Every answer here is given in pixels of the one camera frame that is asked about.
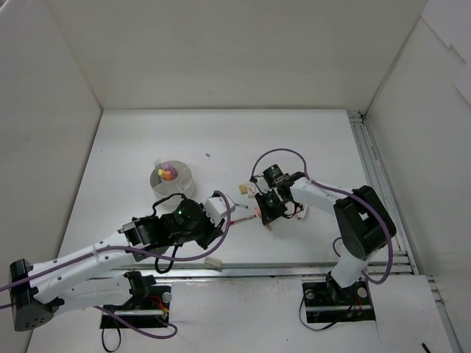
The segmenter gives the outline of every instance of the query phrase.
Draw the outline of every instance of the white bowl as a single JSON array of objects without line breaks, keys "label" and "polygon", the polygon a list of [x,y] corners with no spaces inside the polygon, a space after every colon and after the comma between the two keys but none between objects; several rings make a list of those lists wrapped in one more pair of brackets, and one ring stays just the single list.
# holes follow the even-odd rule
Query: white bowl
[{"label": "white bowl", "polygon": [[[168,160],[161,163],[172,164],[178,170],[178,176],[175,180],[167,182],[162,179],[162,182],[158,183],[158,178],[155,175],[155,170],[150,174],[150,187],[154,191],[155,196],[158,199],[170,196],[173,193],[183,193],[189,199],[193,196],[194,193],[194,181],[193,174],[191,169],[183,162],[179,160]],[[179,196],[174,196],[171,199],[165,201],[163,205],[167,206],[177,206],[182,201],[182,198]]]}]

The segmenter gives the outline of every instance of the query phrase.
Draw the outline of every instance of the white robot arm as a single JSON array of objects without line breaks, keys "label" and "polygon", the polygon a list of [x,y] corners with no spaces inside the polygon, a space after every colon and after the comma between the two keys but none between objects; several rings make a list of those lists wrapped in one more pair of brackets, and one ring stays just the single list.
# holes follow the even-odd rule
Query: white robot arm
[{"label": "white robot arm", "polygon": [[[273,165],[262,174],[251,178],[251,182],[257,184],[260,178],[263,178],[269,187],[265,191],[258,188],[259,191],[255,195],[263,224],[267,225],[279,217],[291,218],[294,214],[286,215],[286,204],[289,202],[294,204],[294,212],[300,209],[300,205],[308,205],[324,210],[337,218],[341,238],[347,251],[328,274],[327,283],[331,284],[332,296],[341,297],[342,291],[348,290],[358,282],[361,272],[372,257],[386,245],[386,235],[378,221],[355,199],[318,188],[305,177],[303,172],[284,174],[278,165]],[[396,227],[371,187],[362,186],[359,189],[347,190],[322,184],[330,189],[347,191],[364,200],[383,219],[391,237],[395,236]]]},{"label": "white robot arm", "polygon": [[230,198],[215,192],[203,205],[176,195],[183,200],[172,213],[156,216],[155,207],[160,203],[156,202],[151,216],[134,218],[110,237],[77,252],[47,263],[31,265],[25,259],[12,263],[12,285],[23,281],[10,290],[15,330],[34,329],[55,315],[86,307],[106,304],[131,310],[149,295],[155,284],[153,276],[131,271],[109,279],[95,278],[146,258],[130,249],[163,254],[170,246],[193,240],[207,249],[223,235],[224,218],[235,209]]}]

